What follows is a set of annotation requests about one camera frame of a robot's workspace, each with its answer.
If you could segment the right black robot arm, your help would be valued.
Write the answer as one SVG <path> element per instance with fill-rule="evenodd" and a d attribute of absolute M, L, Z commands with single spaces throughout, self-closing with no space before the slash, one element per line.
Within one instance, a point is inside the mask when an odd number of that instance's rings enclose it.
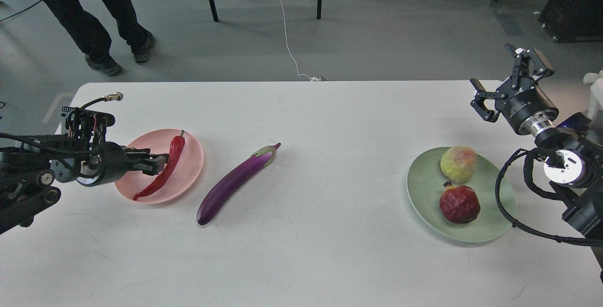
<path fill-rule="evenodd" d="M 588 138 L 591 120 L 575 113 L 554 125 L 559 111 L 540 89 L 539 80 L 554 74 L 549 61 L 535 48 L 505 49 L 514 59 L 510 76 L 496 90 L 485 90 L 472 78 L 474 100 L 470 103 L 487 122 L 503 116 L 517 135 L 532 135 L 532 150 L 518 149 L 502 166 L 495 180 L 495 200 L 499 211 L 512 227 L 528 234 L 571 245 L 590 247 L 602 262 L 603 229 L 603 149 Z M 509 213 L 500 200 L 500 184 L 509 166 L 523 157 L 525 185 L 541 198 L 566 206 L 562 220 L 580 237 L 546 234 L 528 227 Z"/>

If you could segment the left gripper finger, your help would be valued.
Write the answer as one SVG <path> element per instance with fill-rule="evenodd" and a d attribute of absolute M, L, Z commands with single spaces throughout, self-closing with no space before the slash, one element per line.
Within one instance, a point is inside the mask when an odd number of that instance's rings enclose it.
<path fill-rule="evenodd" d="M 150 148 L 134 148 L 124 147 L 123 152 L 127 161 L 131 164 L 145 163 L 145 162 L 168 162 L 170 155 L 168 153 L 153 154 Z"/>
<path fill-rule="evenodd" d="M 164 170 L 165 162 L 135 162 L 126 163 L 125 172 L 140 171 L 145 175 L 156 176 Z"/>

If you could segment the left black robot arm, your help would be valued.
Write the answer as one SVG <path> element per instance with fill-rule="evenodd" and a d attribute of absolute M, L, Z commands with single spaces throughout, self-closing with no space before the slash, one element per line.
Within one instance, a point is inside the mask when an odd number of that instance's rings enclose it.
<path fill-rule="evenodd" d="M 78 182 L 85 187 L 113 183 L 131 171 L 156 176 L 168 169 L 172 153 L 153 154 L 110 142 L 107 129 L 115 123 L 112 114 L 89 110 L 99 102 L 120 101 L 122 93 L 98 97 L 80 107 L 63 107 L 65 119 L 60 135 L 1 138 L 15 145 L 0 153 L 0 231 L 30 226 L 37 214 L 60 200 L 54 182 Z"/>

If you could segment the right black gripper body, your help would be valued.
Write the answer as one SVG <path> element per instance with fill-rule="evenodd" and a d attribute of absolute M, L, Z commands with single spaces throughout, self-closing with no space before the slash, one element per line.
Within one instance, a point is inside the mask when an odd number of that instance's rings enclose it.
<path fill-rule="evenodd" d="M 517 135 L 538 136 L 552 128 L 559 116 L 557 107 L 537 87 L 509 96 L 500 111 Z"/>

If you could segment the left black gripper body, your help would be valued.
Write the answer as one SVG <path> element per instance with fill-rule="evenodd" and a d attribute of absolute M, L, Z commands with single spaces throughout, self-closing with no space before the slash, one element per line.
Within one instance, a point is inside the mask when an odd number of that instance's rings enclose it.
<path fill-rule="evenodd" d="M 98 155 L 93 155 L 81 163 L 81 174 L 76 181 L 86 187 L 113 183 L 121 179 L 130 169 L 125 146 L 108 142 Z"/>

